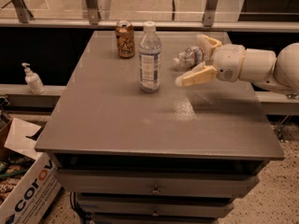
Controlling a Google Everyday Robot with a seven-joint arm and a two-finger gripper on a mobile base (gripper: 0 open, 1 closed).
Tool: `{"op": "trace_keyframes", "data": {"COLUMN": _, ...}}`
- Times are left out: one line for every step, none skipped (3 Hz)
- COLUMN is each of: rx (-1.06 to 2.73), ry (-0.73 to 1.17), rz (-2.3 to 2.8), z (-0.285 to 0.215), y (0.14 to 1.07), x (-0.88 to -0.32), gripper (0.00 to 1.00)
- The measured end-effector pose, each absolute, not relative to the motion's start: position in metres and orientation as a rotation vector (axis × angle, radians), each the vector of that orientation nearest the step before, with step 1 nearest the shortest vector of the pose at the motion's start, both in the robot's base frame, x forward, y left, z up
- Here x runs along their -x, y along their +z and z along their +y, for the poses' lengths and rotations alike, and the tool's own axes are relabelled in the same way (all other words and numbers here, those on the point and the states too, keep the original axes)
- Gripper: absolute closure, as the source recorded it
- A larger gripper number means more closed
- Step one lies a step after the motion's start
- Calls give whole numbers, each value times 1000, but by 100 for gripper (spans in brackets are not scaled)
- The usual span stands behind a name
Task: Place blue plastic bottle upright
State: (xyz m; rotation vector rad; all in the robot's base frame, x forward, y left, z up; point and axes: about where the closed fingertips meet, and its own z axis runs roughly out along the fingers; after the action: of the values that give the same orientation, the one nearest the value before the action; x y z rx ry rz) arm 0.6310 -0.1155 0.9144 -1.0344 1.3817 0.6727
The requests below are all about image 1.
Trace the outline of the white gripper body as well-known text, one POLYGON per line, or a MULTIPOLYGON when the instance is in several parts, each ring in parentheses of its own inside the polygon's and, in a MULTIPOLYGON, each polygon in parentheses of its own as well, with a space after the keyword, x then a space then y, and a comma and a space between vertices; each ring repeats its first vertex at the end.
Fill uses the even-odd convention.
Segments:
POLYGON ((226 44, 213 53, 213 66, 218 71, 217 79, 235 82, 240 76, 242 62, 245 56, 245 48, 242 45, 226 44))

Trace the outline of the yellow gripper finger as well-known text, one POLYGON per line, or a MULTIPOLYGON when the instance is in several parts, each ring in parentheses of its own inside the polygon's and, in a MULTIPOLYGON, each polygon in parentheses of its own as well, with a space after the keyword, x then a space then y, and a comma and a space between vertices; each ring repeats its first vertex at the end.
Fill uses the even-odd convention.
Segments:
POLYGON ((205 84, 211 81, 218 74, 213 65, 206 65, 201 62, 192 70, 176 78, 175 84, 179 87, 188 87, 197 84, 205 84))
POLYGON ((206 59, 210 59, 216 48, 222 45, 222 42, 213 37, 199 34, 196 36, 197 45, 203 50, 206 59))

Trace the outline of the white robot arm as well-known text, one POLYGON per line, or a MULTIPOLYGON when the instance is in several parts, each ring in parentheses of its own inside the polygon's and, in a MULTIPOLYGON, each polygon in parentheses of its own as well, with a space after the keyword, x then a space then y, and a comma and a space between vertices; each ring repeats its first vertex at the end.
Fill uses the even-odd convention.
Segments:
POLYGON ((299 44, 293 43, 280 53, 265 49, 247 49, 224 44, 207 35, 196 36, 196 44, 173 60, 184 72, 176 85, 187 87, 221 81, 247 81, 254 86, 283 94, 299 94, 299 44))

